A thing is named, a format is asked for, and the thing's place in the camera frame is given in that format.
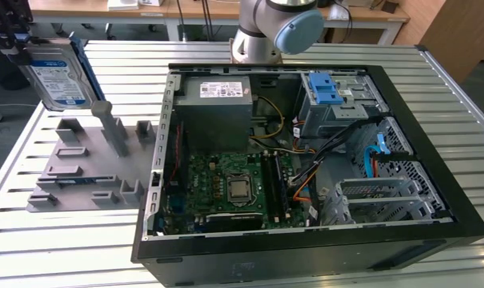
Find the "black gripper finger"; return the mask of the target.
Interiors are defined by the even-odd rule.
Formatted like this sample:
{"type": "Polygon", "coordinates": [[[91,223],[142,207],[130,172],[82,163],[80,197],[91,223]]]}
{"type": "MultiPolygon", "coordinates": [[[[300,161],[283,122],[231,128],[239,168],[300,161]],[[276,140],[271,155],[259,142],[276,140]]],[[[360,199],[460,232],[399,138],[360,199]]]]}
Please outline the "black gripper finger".
{"type": "Polygon", "coordinates": [[[0,52],[16,65],[30,64],[31,56],[24,51],[30,38],[28,27],[0,22],[0,52]]]}

